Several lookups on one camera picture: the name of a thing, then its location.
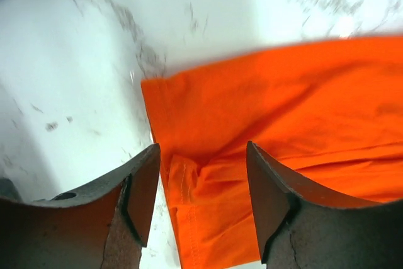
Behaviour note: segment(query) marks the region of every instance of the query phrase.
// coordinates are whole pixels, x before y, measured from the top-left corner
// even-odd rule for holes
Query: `orange fabric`
[[[335,190],[403,197],[402,50],[402,37],[327,41],[144,81],[183,268],[258,260],[248,140]]]

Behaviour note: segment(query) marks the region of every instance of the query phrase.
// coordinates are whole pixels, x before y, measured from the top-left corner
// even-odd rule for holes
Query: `rusty metal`
[[[158,145],[51,201],[0,198],[0,268],[138,268],[147,245]]]
[[[336,192],[252,142],[247,177],[267,268],[402,268],[403,200],[380,204]]]

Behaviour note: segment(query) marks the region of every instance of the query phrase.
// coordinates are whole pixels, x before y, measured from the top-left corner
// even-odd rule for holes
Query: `fabric fold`
[[[325,186],[403,197],[403,38],[265,50],[142,82],[182,268],[258,260],[246,143]]]

